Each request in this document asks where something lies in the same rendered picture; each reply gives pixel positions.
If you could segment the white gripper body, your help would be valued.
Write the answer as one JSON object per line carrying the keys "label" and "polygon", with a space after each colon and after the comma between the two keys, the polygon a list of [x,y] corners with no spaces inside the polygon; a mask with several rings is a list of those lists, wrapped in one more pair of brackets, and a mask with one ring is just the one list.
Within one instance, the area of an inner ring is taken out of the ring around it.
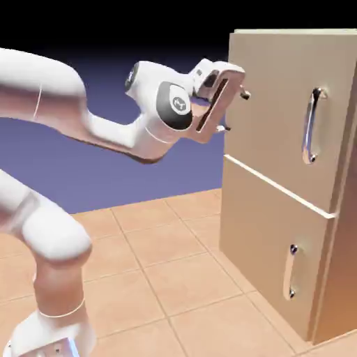
{"label": "white gripper body", "polygon": [[245,71],[224,61],[201,61],[191,77],[192,97],[208,103],[205,110],[193,115],[191,139],[204,144],[222,130],[220,121],[235,95],[243,90]]}

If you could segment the large light wood door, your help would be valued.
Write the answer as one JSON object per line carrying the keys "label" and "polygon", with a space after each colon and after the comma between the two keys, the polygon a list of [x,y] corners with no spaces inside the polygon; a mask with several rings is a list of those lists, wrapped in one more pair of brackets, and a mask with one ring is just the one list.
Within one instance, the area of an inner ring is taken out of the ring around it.
{"label": "large light wood door", "polygon": [[[245,70],[250,99],[226,115],[225,151],[321,210],[337,208],[357,113],[357,30],[237,30],[229,60]],[[312,134],[316,160],[303,162],[307,104],[324,88]]]}

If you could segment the light wood cabinet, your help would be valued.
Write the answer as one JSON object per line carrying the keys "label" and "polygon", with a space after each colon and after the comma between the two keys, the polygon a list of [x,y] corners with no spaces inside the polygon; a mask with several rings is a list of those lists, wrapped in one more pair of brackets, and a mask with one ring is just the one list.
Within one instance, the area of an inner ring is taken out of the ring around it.
{"label": "light wood cabinet", "polygon": [[319,344],[357,329],[357,29],[237,30],[220,249]]}

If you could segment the small light wood door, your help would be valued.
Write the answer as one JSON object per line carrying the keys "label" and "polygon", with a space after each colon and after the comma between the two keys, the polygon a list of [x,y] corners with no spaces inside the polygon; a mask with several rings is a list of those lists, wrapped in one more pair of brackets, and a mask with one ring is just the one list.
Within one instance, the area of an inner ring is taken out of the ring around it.
{"label": "small light wood door", "polygon": [[[304,340],[312,338],[319,268],[334,222],[333,214],[224,156],[220,250]],[[296,293],[287,301],[282,282],[291,244],[298,246],[291,279]]]}

